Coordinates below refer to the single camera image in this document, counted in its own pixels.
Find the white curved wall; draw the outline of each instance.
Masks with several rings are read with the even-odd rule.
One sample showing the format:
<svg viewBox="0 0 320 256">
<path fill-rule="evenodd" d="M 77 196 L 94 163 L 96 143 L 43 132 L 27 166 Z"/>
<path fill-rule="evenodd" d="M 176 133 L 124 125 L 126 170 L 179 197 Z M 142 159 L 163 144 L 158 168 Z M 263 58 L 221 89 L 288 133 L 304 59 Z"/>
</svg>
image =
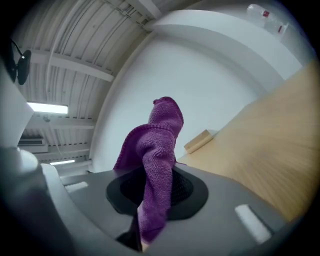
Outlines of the white curved wall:
<svg viewBox="0 0 320 256">
<path fill-rule="evenodd" d="M 153 100 L 170 96 L 184 115 L 175 154 L 204 129 L 220 130 L 257 99 L 256 81 L 222 57 L 194 43 L 156 37 L 117 83 L 108 116 L 92 150 L 95 172 L 112 169 L 126 135 L 148 122 Z"/>
<path fill-rule="evenodd" d="M 284 24 L 290 24 L 280 42 L 286 48 L 288 48 L 288 50 L 299 60 L 303 66 L 316 58 L 316 53 L 312 49 L 312 46 L 310 45 L 303 28 L 296 21 L 295 17 L 290 13 L 290 11 L 277 0 L 252 0 L 247 3 L 241 3 L 241 1 L 235 2 L 233 0 L 202 0 L 189 6 L 187 9 L 227 14 L 262 28 L 264 26 L 262 20 L 251 18 L 247 15 L 247 7 L 249 4 L 260 5 L 269 12 L 273 13 Z"/>
<path fill-rule="evenodd" d="M 178 10 L 157 20 L 152 28 L 159 34 L 179 37 L 218 51 L 250 73 L 267 92 L 302 67 L 269 32 L 224 13 Z"/>
</svg>

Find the air conditioning unit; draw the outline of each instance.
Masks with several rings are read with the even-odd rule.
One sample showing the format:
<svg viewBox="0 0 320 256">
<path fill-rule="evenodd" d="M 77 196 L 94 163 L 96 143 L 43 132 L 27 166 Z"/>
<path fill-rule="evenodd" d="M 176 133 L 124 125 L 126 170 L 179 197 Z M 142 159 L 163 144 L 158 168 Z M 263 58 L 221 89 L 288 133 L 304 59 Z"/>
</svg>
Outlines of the air conditioning unit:
<svg viewBox="0 0 320 256">
<path fill-rule="evenodd" d="M 44 138 L 21 138 L 18 146 L 43 146 L 46 144 Z"/>
<path fill-rule="evenodd" d="M 48 144 L 43 138 L 21 138 L 18 147 L 31 153 L 47 153 Z"/>
</svg>

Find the fluorescent light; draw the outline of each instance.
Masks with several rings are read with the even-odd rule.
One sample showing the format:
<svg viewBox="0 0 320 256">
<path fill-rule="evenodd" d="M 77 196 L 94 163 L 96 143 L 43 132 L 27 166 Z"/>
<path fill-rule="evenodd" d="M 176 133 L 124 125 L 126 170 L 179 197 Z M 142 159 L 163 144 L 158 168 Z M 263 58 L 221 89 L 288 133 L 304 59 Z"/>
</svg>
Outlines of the fluorescent light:
<svg viewBox="0 0 320 256">
<path fill-rule="evenodd" d="M 35 112 L 68 114 L 68 106 L 66 105 L 52 105 L 52 104 L 35 103 L 35 102 L 27 102 L 27 103 Z"/>
<path fill-rule="evenodd" d="M 60 161 L 60 162 L 51 162 L 50 165 L 56 166 L 56 165 L 63 165 L 63 164 L 69 164 L 74 163 L 75 160 L 67 160 L 67 161 Z"/>
</svg>

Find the wooden panel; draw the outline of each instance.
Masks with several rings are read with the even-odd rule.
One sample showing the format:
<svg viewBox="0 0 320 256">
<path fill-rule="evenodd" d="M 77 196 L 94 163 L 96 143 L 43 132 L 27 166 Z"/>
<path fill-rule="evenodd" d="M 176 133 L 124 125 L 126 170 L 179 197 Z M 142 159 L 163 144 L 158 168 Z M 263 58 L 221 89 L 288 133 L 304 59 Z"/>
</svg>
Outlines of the wooden panel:
<svg viewBox="0 0 320 256">
<path fill-rule="evenodd" d="M 288 220 L 303 214 L 320 178 L 319 71 L 313 61 L 178 162 L 242 183 Z"/>
<path fill-rule="evenodd" d="M 214 135 L 211 134 L 208 130 L 204 130 L 198 136 L 190 140 L 187 144 L 184 145 L 184 149 L 188 154 L 196 151 L 201 148 L 204 144 L 208 143 L 214 138 Z"/>
</svg>

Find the purple towel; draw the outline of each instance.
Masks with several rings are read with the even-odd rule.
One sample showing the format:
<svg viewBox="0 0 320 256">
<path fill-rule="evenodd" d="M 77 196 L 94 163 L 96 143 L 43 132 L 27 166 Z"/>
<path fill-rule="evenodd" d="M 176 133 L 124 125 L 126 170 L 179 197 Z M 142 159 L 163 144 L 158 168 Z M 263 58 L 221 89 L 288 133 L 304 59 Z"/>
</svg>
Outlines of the purple towel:
<svg viewBox="0 0 320 256">
<path fill-rule="evenodd" d="M 125 138 L 114 170 L 144 166 L 146 183 L 138 208 L 140 236 L 150 244 L 166 224 L 171 206 L 172 167 L 183 115 L 170 97 L 153 101 L 148 124 L 134 128 Z"/>
</svg>

